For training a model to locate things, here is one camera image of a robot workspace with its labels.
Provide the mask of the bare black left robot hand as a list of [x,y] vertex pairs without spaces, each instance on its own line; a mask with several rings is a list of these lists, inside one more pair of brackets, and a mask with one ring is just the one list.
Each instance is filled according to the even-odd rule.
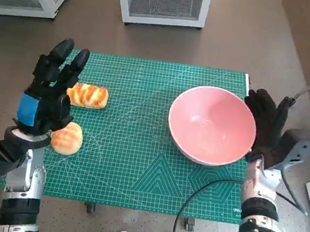
[[41,54],[33,71],[33,80],[21,96],[14,122],[21,132],[43,135],[63,129],[73,117],[67,89],[79,80],[90,51],[81,50],[70,64],[67,57],[74,48],[69,38],[60,42],[49,54]]

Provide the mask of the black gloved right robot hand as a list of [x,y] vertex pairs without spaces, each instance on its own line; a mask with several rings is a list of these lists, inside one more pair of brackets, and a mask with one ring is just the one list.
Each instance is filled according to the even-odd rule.
[[263,159],[264,168],[267,169],[279,162],[275,147],[279,143],[289,108],[295,101],[293,98],[284,97],[277,105],[265,89],[251,89],[244,101],[256,124],[255,141],[251,152],[245,158],[248,162]]

